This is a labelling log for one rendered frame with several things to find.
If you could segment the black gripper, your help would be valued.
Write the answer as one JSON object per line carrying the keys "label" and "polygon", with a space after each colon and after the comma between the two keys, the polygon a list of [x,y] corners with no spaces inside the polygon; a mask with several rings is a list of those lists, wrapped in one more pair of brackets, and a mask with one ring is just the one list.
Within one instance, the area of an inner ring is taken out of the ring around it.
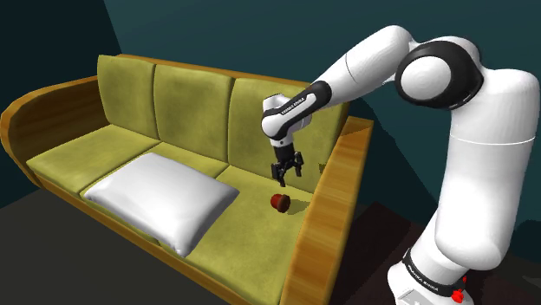
{"label": "black gripper", "polygon": [[271,168],[272,178],[275,179],[281,187],[285,187],[284,174],[286,170],[284,165],[292,161],[295,167],[296,175],[302,176],[303,156],[300,152],[295,152],[293,145],[275,146],[274,152],[277,157],[277,163],[273,163]]}

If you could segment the small red cup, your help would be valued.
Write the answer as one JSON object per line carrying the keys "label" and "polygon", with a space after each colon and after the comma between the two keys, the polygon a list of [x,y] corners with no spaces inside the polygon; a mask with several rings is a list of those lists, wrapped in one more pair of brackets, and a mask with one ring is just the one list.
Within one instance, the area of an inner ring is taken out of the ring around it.
{"label": "small red cup", "polygon": [[271,206],[278,212],[285,213],[290,208],[290,197],[285,194],[274,194],[270,199]]}

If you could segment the white pillow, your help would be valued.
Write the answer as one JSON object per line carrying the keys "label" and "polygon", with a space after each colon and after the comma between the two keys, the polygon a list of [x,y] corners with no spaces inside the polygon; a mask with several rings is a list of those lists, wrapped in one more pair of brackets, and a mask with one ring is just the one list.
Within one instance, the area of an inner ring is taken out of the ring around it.
{"label": "white pillow", "polygon": [[91,186],[84,198],[186,257],[238,195],[228,184],[149,152]]}

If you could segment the green sofa with wooden frame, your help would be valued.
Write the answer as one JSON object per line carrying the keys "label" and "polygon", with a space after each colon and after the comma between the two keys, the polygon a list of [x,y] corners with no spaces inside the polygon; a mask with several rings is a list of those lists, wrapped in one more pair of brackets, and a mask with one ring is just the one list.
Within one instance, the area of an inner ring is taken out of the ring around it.
{"label": "green sofa with wooden frame", "polygon": [[[297,132],[302,176],[271,177],[276,157],[263,99],[288,81],[135,55],[102,55],[95,76],[40,88],[0,117],[5,151],[51,191],[233,305],[328,305],[362,180],[373,124],[342,104]],[[239,189],[195,251],[164,243],[84,198],[110,172],[158,153]],[[290,197],[281,213],[274,194]]]}

